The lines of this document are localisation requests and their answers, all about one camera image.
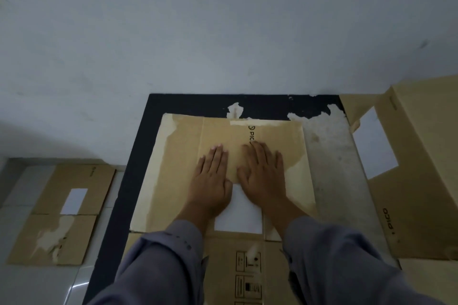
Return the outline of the person's right hand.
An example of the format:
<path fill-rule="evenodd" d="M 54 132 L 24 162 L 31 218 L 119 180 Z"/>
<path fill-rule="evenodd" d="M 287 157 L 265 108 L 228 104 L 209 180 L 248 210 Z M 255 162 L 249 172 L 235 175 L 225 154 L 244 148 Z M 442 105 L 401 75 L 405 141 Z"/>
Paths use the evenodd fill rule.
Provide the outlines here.
<path fill-rule="evenodd" d="M 286 199 L 285 179 L 275 169 L 275 153 L 268 148 L 268 166 L 257 163 L 253 142 L 242 145 L 244 165 L 250 170 L 250 190 L 244 192 L 265 214 L 269 214 Z"/>

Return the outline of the person's left hand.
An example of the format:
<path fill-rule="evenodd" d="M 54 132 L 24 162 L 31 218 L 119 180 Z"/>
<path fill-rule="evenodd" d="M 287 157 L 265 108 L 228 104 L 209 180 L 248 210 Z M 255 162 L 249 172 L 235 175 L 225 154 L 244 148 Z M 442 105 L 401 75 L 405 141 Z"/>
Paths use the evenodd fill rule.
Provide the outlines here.
<path fill-rule="evenodd" d="M 213 219 L 220 215 L 229 204 L 229 202 L 225 202 L 224 200 L 224 181 L 228 179 L 227 167 L 229 152 L 224 149 L 217 173 L 211 174 L 211 148 L 209 152 L 204 155 L 206 156 L 206 173 L 195 178 L 194 170 L 186 201 L 187 206 L 191 206 L 207 219 Z"/>

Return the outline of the cardboard box with symbols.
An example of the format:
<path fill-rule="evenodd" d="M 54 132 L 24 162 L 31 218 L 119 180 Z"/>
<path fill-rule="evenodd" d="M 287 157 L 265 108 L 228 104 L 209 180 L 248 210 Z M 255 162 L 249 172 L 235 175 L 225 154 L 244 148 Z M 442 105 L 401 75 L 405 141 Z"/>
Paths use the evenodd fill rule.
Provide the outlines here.
<path fill-rule="evenodd" d="M 182 209 L 198 159 L 212 146 L 229 152 L 228 207 L 210 220 L 204 241 L 205 305 L 299 305 L 288 281 L 282 242 L 270 220 L 244 194 L 236 170 L 242 145 L 258 140 L 283 155 L 287 197 L 318 217 L 300 122 L 164 114 L 130 223 L 125 252 L 142 233 L 166 229 Z"/>

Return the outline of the person's left forearm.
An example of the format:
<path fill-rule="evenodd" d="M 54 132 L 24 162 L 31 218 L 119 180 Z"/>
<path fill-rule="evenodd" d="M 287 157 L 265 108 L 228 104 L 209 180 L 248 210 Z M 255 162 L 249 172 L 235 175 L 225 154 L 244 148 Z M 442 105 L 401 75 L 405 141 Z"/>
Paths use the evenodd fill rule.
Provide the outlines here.
<path fill-rule="evenodd" d="M 147 233 L 128 251 L 115 281 L 88 305 L 204 305 L 203 234 L 187 216 Z"/>

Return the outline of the person's right forearm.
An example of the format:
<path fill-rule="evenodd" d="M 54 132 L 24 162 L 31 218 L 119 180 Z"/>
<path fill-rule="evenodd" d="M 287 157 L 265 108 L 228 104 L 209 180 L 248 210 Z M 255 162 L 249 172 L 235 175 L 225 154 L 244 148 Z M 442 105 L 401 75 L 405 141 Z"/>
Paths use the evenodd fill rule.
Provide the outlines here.
<path fill-rule="evenodd" d="M 321 223 L 286 198 L 261 207 L 282 239 L 293 293 L 304 305 L 445 305 L 415 291 L 358 231 Z"/>

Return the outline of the large open cardboard box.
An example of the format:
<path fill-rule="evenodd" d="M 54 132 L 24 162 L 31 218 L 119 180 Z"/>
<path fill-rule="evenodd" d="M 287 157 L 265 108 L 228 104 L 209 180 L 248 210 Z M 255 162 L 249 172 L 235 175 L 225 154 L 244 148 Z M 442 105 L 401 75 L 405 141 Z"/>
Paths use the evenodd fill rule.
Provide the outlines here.
<path fill-rule="evenodd" d="M 458 74 L 339 97 L 392 255 L 458 260 Z"/>

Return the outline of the torn flattened cardboard box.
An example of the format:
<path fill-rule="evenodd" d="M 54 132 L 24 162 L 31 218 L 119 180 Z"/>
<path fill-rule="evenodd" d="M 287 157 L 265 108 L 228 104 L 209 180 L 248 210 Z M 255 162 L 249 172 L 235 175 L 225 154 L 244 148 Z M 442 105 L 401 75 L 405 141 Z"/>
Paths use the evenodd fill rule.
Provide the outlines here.
<path fill-rule="evenodd" d="M 108 164 L 59 164 L 28 216 L 8 264 L 79 266 L 115 175 Z"/>

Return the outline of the plain cardboard sheet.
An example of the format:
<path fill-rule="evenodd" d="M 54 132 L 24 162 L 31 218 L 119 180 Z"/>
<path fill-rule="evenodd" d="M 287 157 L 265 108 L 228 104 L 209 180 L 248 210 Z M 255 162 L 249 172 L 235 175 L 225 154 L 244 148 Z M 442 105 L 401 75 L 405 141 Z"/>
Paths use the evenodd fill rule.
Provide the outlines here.
<path fill-rule="evenodd" d="M 446 305 L 458 305 L 458 261 L 399 259 L 409 284 Z"/>

